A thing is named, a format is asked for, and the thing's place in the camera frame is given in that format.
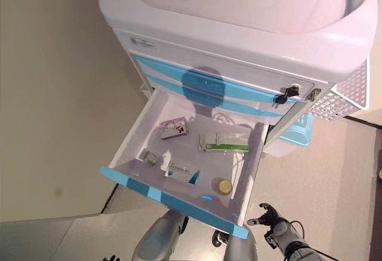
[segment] wire basket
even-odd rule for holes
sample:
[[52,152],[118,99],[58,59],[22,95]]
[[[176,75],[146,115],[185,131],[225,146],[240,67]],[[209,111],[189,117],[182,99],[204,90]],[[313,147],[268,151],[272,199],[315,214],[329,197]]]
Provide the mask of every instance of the wire basket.
[[369,59],[347,80],[332,87],[308,111],[327,121],[369,108]]

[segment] open drawer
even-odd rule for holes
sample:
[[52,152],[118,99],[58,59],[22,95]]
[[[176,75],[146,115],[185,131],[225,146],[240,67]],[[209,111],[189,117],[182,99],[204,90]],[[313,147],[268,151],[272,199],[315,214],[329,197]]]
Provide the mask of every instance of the open drawer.
[[[162,140],[159,123],[184,116],[189,134]],[[186,216],[241,238],[248,201],[268,126],[221,108],[192,102],[169,91],[156,89],[117,151],[113,161],[100,172]],[[199,151],[199,135],[249,133],[249,152],[218,153]],[[146,148],[162,158],[154,167],[138,159]],[[192,165],[200,170],[198,182],[191,184],[165,176],[169,160]],[[230,180],[233,190],[220,195],[214,186],[217,179]]]

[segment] label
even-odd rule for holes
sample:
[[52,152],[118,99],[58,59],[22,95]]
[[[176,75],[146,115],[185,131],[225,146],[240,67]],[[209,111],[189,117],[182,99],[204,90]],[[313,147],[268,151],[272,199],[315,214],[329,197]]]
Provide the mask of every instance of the label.
[[167,176],[173,179],[188,182],[193,185],[198,181],[200,170],[191,165],[184,165],[180,162],[170,161],[167,169]]
[[151,41],[148,41],[145,39],[133,38],[133,37],[130,37],[130,40],[134,45],[139,45],[139,46],[143,46],[146,48],[155,49],[155,44]]
[[230,145],[230,144],[224,144],[224,143],[222,143],[220,145],[213,144],[213,143],[206,143],[205,148],[206,149],[224,149],[227,151],[235,151],[235,150],[248,151],[248,146]]

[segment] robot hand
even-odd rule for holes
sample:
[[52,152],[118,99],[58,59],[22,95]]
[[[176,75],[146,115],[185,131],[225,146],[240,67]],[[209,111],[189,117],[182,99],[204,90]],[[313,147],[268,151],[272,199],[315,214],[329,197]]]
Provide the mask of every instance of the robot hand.
[[248,226],[252,225],[266,225],[270,226],[264,237],[271,248],[275,249],[279,247],[281,253],[284,255],[287,261],[325,261],[319,254],[321,252],[310,248],[305,240],[299,236],[293,225],[282,218],[278,212],[269,204],[262,203],[260,207],[263,207],[265,212],[261,217],[257,219],[249,219],[247,221]]

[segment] sticker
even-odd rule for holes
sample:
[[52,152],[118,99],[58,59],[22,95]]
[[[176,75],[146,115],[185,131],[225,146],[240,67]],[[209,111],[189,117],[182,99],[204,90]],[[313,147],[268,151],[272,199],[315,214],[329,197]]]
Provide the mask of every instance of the sticker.
[[155,44],[151,41],[139,39],[139,38],[133,38],[133,37],[130,37],[130,40],[134,45],[140,45],[146,48],[155,49]]
[[213,133],[199,136],[199,150],[206,152],[248,152],[248,133]]
[[167,176],[182,182],[196,184],[199,178],[200,170],[190,165],[184,165],[180,162],[170,161],[167,169]]
[[157,160],[159,159],[159,155],[157,153],[151,152],[145,148],[140,153],[138,158],[140,160],[144,161],[146,164],[149,164],[153,167],[156,164]]

